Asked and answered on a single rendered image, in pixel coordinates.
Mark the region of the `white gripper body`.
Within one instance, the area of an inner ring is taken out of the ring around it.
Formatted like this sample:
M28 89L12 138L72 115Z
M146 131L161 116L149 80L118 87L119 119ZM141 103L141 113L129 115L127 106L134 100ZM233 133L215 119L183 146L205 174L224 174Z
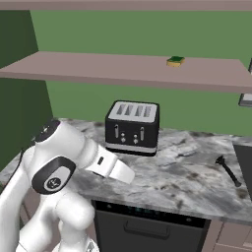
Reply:
M117 160L109 177L130 184L135 178L135 172L121 160Z

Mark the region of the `black dish brush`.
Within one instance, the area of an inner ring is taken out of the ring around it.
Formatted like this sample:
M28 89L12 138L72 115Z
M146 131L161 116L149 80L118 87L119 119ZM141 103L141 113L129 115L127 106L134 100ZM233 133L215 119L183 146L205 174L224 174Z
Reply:
M227 172L227 174L230 176L231 180L233 181L234 185L236 187L240 187L241 183L238 181L238 179L236 178L236 176L233 174L233 172L231 171L231 169L227 166L227 164L225 163L225 159L223 156L219 156L216 159L216 164L221 165L224 170Z

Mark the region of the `green and yellow sponge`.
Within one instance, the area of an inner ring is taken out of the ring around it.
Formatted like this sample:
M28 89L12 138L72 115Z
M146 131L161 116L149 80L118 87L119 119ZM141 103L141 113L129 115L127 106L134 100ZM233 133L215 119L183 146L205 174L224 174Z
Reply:
M166 60L166 65L171 67L179 67L185 61L184 57L171 56Z

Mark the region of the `dark sink basin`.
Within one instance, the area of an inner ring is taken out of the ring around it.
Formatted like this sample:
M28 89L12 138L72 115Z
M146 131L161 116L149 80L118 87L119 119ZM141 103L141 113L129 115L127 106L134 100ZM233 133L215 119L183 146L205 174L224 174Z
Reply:
M234 145L234 150L252 201L252 147Z

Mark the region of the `taupe cabinet drawer front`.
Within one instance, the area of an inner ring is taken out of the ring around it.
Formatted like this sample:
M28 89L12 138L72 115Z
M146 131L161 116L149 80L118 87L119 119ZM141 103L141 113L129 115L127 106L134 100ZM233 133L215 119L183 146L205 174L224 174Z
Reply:
M226 222L213 252L252 252L252 226Z

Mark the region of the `black four-slot toaster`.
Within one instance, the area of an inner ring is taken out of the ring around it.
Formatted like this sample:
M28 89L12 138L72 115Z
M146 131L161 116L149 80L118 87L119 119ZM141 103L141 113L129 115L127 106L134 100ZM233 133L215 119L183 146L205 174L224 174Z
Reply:
M105 146L153 157L158 149L159 104L116 100L105 116Z

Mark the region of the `black dishwasher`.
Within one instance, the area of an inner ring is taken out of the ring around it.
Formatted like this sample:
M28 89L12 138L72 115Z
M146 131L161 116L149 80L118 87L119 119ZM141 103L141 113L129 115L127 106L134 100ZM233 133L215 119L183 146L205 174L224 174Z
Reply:
M210 220L93 201L100 252L201 252Z

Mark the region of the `grey range hood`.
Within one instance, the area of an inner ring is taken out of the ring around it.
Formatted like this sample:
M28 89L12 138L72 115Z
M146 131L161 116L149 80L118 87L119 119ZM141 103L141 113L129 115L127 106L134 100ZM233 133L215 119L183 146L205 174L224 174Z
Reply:
M252 75L252 59L250 60L248 71ZM241 94L238 105L252 107L252 94Z

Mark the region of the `taupe ceiling shelf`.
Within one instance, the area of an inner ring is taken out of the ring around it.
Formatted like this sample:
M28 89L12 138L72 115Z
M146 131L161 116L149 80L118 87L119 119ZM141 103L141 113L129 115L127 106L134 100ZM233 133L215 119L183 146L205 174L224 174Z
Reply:
M0 0L0 10L252 11L252 0Z

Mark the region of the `taupe wall shelf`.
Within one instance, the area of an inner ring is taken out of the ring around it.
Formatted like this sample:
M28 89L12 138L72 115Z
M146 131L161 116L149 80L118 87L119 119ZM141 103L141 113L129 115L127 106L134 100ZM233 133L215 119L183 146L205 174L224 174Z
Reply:
M0 69L1 78L252 94L252 75L237 59L39 51Z

